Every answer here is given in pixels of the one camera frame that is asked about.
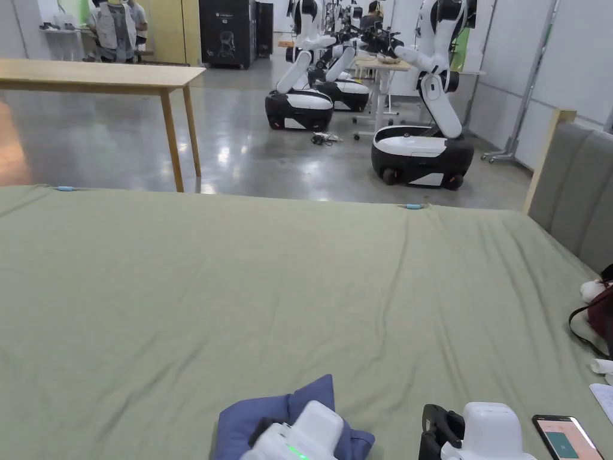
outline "phone screen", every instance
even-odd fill
[[[596,446],[574,417],[538,420],[537,423],[560,459],[602,460]]]

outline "smartphone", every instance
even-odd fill
[[[535,415],[532,423],[554,460],[604,460],[575,417]]]

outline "paper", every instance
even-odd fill
[[[602,383],[593,383],[590,385],[590,390],[603,408],[604,413],[613,423],[613,386],[604,385]]]

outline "blue cloth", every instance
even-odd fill
[[[309,401],[319,401],[334,409],[332,376],[325,375],[293,394],[262,397],[237,402],[219,414],[217,444],[213,460],[238,460],[249,450],[249,437],[264,417],[287,420],[294,424]],[[334,456],[338,460],[365,460],[375,437],[351,429],[345,421]]]

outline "mattress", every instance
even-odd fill
[[[565,321],[594,276],[516,212],[0,189],[0,458],[203,459],[234,402],[333,375],[370,458],[424,404],[574,415],[603,381]]]

